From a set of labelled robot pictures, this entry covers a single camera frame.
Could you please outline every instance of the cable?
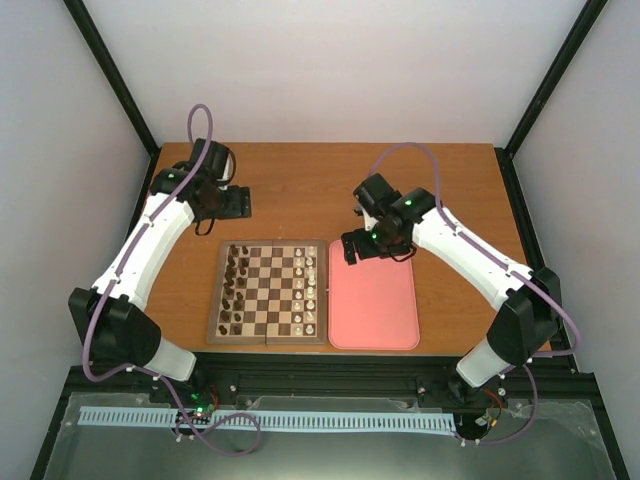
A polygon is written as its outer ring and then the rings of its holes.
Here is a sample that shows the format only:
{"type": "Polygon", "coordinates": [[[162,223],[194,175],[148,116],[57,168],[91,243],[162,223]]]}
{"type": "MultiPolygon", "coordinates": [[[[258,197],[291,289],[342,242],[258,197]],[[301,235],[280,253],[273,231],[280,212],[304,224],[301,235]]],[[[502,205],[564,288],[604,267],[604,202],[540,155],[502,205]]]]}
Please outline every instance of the cable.
{"type": "MultiPolygon", "coordinates": [[[[404,143],[398,143],[397,145],[394,145],[388,148],[385,152],[382,153],[382,155],[380,155],[380,157],[378,157],[378,160],[376,160],[376,162],[373,164],[373,166],[371,167],[371,170],[369,170],[369,176],[373,175],[376,169],[380,166],[383,160],[390,153],[395,152],[396,150],[399,150],[400,148],[404,148],[404,147],[419,148],[424,153],[426,153],[426,155],[431,160],[431,164],[433,166],[434,183],[435,183],[436,209],[438,210],[438,213],[440,214],[440,217],[442,218],[444,223],[446,223],[447,226],[452,230],[455,230],[456,229],[455,223],[453,222],[453,220],[451,220],[448,217],[447,213],[444,211],[444,208],[442,206],[441,191],[440,191],[441,190],[440,166],[438,165],[438,160],[436,159],[436,156],[427,146],[422,145],[421,143],[404,142],[404,143]]],[[[493,263],[495,263],[498,267],[500,267],[505,271],[508,271],[509,269],[508,264],[506,264],[505,262],[497,258],[490,251],[488,251],[486,248],[484,248],[482,245],[476,242],[473,238],[469,237],[464,232],[459,232],[458,235],[460,236],[460,238],[466,241],[469,245],[471,245],[473,248],[478,250],[482,255],[484,255],[493,263]]],[[[569,326],[569,328],[573,332],[574,344],[572,348],[569,348],[566,350],[555,350],[550,352],[536,352],[534,354],[534,357],[556,357],[556,356],[563,356],[563,355],[573,355],[582,346],[582,335],[580,335],[578,326],[571,319],[569,314],[560,305],[558,305],[556,301],[553,300],[553,298],[551,298],[546,292],[544,292],[541,288],[539,288],[536,284],[534,284],[528,278],[524,277],[523,275],[519,274],[516,271],[510,272],[510,275],[513,275],[514,278],[520,280],[524,285],[526,285],[528,288],[533,290],[540,298],[542,298],[553,310],[555,310],[558,313],[558,315],[560,315],[560,317],[562,317],[562,319],[565,321],[565,323],[569,326]]]]}
{"type": "MultiPolygon", "coordinates": [[[[536,385],[535,378],[533,378],[533,374],[531,373],[531,370],[529,370],[529,367],[527,367],[526,365],[522,365],[522,368],[524,369],[524,371],[527,373],[527,376],[529,377],[529,381],[531,382],[531,390],[533,391],[533,410],[531,411],[531,416],[527,420],[527,423],[525,423],[522,427],[520,427],[520,429],[516,430],[511,435],[507,435],[506,437],[500,438],[498,440],[480,441],[478,442],[478,445],[485,446],[485,447],[493,447],[496,445],[502,445],[503,443],[509,442],[511,440],[515,440],[516,438],[524,435],[524,433],[531,428],[531,426],[533,425],[533,422],[535,422],[535,419],[538,416],[538,408],[539,408],[538,387],[536,385]]],[[[465,439],[462,438],[458,434],[458,432],[454,433],[454,436],[462,442],[465,441],[465,439]]]]}
{"type": "MultiPolygon", "coordinates": [[[[135,235],[131,239],[131,242],[129,243],[129,246],[124,251],[124,253],[122,255],[122,258],[120,259],[120,262],[118,262],[118,265],[116,266],[116,269],[115,269],[115,276],[116,277],[119,277],[122,274],[122,272],[124,271],[124,267],[126,266],[127,262],[129,261],[129,258],[133,254],[136,246],[140,243],[140,239],[145,234],[145,232],[149,228],[151,228],[153,226],[154,220],[156,218],[158,218],[158,216],[167,207],[167,205],[169,205],[169,203],[171,203],[171,201],[173,199],[175,199],[180,194],[180,192],[186,187],[186,185],[191,181],[191,179],[194,177],[194,175],[197,173],[198,169],[202,165],[202,162],[204,161],[204,158],[205,158],[205,156],[207,154],[207,151],[209,150],[209,147],[211,146],[211,139],[213,138],[213,117],[211,115],[211,111],[209,110],[209,108],[207,108],[207,106],[204,105],[204,104],[199,103],[199,104],[195,105],[191,109],[191,111],[189,112],[189,116],[187,117],[187,133],[189,135],[189,141],[191,142],[191,144],[193,144],[193,133],[191,131],[191,122],[193,120],[193,115],[198,110],[203,110],[204,111],[205,115],[207,116],[207,123],[208,123],[208,126],[207,126],[207,138],[205,139],[204,147],[202,149],[202,152],[200,153],[200,156],[198,157],[198,160],[194,164],[194,166],[191,169],[191,171],[189,171],[187,176],[180,182],[180,184],[173,190],[173,192],[171,192],[171,194],[169,194],[167,196],[167,198],[165,198],[164,201],[162,203],[160,203],[160,205],[158,205],[158,207],[153,211],[153,213],[151,215],[149,215],[149,217],[148,217],[149,218],[149,223],[144,223],[143,225],[141,225],[140,229],[135,233],[135,235]]],[[[260,444],[261,440],[262,440],[262,432],[260,430],[260,425],[259,425],[258,421],[251,415],[248,415],[246,413],[235,413],[235,414],[232,414],[232,415],[229,415],[227,417],[222,418],[221,420],[216,422],[214,425],[208,427],[203,432],[200,432],[193,425],[191,420],[189,419],[189,415],[187,414],[184,406],[182,405],[182,401],[180,400],[180,396],[178,395],[178,392],[176,392],[176,389],[173,386],[173,384],[167,378],[165,378],[163,376],[159,376],[156,372],[153,372],[153,371],[148,370],[146,368],[138,367],[138,366],[135,366],[135,365],[122,364],[122,365],[120,365],[118,367],[115,367],[115,368],[109,370],[106,373],[103,373],[102,375],[94,375],[93,374],[93,372],[91,371],[91,367],[89,365],[90,354],[91,354],[91,341],[93,340],[93,335],[95,333],[96,325],[98,323],[98,319],[100,318],[100,314],[102,313],[102,310],[104,309],[104,306],[105,306],[105,304],[107,302],[107,299],[109,298],[109,296],[113,292],[113,289],[115,288],[117,282],[118,282],[117,278],[114,278],[113,280],[109,281],[109,283],[107,284],[107,287],[105,288],[104,293],[98,299],[98,303],[96,304],[96,306],[95,306],[95,308],[93,310],[93,313],[91,314],[91,319],[89,321],[89,326],[87,327],[87,334],[85,335],[84,345],[82,347],[82,370],[83,370],[85,376],[89,380],[91,380],[92,382],[96,382],[97,383],[97,382],[102,382],[103,380],[106,380],[107,378],[110,378],[110,377],[114,376],[116,373],[119,373],[119,372],[121,372],[123,370],[126,370],[128,368],[133,368],[134,370],[137,370],[137,371],[142,372],[142,373],[146,373],[147,375],[150,375],[150,376],[152,376],[154,378],[158,378],[169,389],[169,392],[173,396],[173,399],[176,402],[176,405],[178,406],[178,409],[180,410],[180,413],[182,414],[183,419],[186,420],[186,424],[189,425],[189,427],[191,428],[191,430],[193,431],[195,436],[198,437],[211,450],[213,450],[214,452],[219,453],[221,455],[228,456],[228,457],[237,457],[237,456],[240,456],[240,455],[245,455],[245,454],[251,453],[253,450],[255,450],[258,447],[258,445],[260,444]],[[255,440],[255,443],[251,447],[249,447],[249,449],[241,451],[241,452],[231,452],[231,451],[220,449],[220,448],[216,447],[215,445],[212,445],[211,443],[209,443],[204,438],[204,435],[206,433],[214,430],[218,426],[220,426],[223,423],[226,423],[229,420],[232,420],[234,418],[247,418],[256,427],[256,433],[257,433],[256,440],[255,440]]]]}

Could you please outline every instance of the pink tray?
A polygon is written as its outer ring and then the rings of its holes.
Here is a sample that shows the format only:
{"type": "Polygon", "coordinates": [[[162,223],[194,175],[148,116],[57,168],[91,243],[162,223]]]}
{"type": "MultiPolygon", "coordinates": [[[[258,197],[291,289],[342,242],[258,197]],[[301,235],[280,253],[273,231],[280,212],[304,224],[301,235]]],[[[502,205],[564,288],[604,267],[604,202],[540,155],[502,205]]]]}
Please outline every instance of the pink tray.
{"type": "Polygon", "coordinates": [[[411,350],[420,341],[411,261],[371,258],[348,265],[329,247],[329,340],[336,348],[411,350]]]}

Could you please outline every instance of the wooden chessboard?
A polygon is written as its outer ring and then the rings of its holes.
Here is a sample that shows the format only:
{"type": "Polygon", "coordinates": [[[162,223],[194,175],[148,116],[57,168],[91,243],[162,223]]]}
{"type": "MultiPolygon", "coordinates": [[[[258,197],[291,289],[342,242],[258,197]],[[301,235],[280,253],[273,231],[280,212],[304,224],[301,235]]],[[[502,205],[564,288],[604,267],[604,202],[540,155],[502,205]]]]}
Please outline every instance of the wooden chessboard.
{"type": "Polygon", "coordinates": [[[327,342],[327,248],[320,240],[224,242],[207,343],[327,342]]]}

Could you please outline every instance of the wooden tabletop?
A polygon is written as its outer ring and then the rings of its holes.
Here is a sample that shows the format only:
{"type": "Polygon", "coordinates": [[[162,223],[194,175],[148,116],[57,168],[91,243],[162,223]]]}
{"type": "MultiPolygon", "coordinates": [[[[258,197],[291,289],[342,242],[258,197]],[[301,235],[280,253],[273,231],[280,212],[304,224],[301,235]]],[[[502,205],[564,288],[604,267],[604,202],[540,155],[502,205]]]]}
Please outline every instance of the wooden tabletop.
{"type": "MultiPolygon", "coordinates": [[[[224,240],[324,239],[362,227],[353,213],[353,190],[388,144],[228,144],[238,159],[236,185],[251,188],[253,216],[218,221],[197,237],[193,227],[176,243],[153,286],[146,313],[163,335],[194,351],[347,353],[323,346],[213,346],[205,343],[216,263],[224,240]]],[[[524,263],[493,147],[430,145],[439,159],[442,199],[453,214],[489,244],[524,263]]],[[[190,146],[168,143],[158,170],[187,160],[190,146]]],[[[429,160],[407,148],[388,157],[379,171],[407,192],[433,187],[429,160]]],[[[420,343],[399,354],[460,355],[486,334],[495,312],[460,275],[425,250],[413,258],[420,343]]]]}

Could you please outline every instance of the white wall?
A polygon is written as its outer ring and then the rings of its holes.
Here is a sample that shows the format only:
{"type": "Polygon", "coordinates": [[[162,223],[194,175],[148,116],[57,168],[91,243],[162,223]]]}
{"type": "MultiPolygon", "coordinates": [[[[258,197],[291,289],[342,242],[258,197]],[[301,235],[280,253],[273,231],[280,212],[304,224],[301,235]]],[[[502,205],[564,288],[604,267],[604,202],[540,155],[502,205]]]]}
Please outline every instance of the white wall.
{"type": "Polygon", "coordinates": [[[86,0],[161,141],[504,145],[584,0],[86,0]]]}
{"type": "Polygon", "coordinates": [[[516,156],[545,259],[640,478],[640,3],[609,2],[516,156]]]}
{"type": "Polygon", "coordinates": [[[0,6],[0,478],[28,478],[146,155],[61,1],[0,6]]]}

